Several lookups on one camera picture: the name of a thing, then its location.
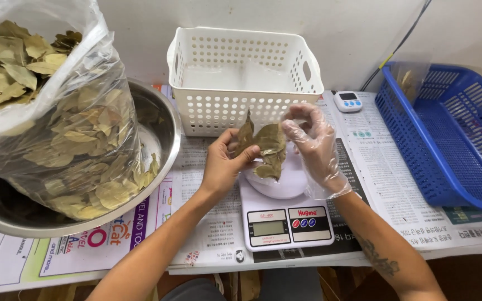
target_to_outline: blue slotted basket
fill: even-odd
[[[412,108],[391,66],[375,102],[423,196],[482,209],[482,77],[433,64]]]

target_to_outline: white plastic basket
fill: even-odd
[[[317,60],[295,34],[178,28],[167,62],[188,136],[216,137],[240,127],[249,109],[258,129],[278,121],[292,103],[314,103],[325,90]]]

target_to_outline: digital kitchen scale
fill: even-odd
[[[330,245],[334,231],[325,200],[304,194],[273,199],[239,176],[245,246],[252,252]]]

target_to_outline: arm tattoo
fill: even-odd
[[[378,252],[375,250],[375,245],[369,239],[364,239],[358,234],[356,234],[356,238],[375,270],[382,276],[394,276],[394,274],[399,271],[397,261],[388,261],[388,258],[380,258]]]

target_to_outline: gloved hand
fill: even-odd
[[[303,157],[309,189],[314,199],[332,199],[350,191],[351,185],[338,166],[336,133],[325,121],[318,106],[309,103],[291,105],[284,114],[282,128],[286,137],[293,141]],[[297,125],[293,120],[304,120]],[[319,184],[323,191],[311,185]]]

